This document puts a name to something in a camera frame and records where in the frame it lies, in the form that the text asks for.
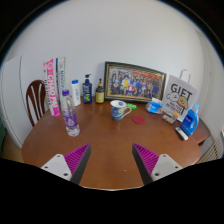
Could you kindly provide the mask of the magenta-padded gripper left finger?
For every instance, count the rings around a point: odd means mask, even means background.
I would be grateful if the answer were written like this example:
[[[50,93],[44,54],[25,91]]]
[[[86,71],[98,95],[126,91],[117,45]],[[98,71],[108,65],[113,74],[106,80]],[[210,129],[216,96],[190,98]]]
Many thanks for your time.
[[[42,169],[65,180],[79,184],[91,154],[89,143],[62,155],[56,154]]]

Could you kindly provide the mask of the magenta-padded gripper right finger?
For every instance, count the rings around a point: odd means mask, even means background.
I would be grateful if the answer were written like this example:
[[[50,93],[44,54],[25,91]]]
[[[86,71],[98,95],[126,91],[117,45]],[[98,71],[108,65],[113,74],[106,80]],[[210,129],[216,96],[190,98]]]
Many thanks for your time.
[[[182,169],[182,167],[169,155],[158,155],[136,143],[132,145],[132,154],[144,185],[164,178]]]

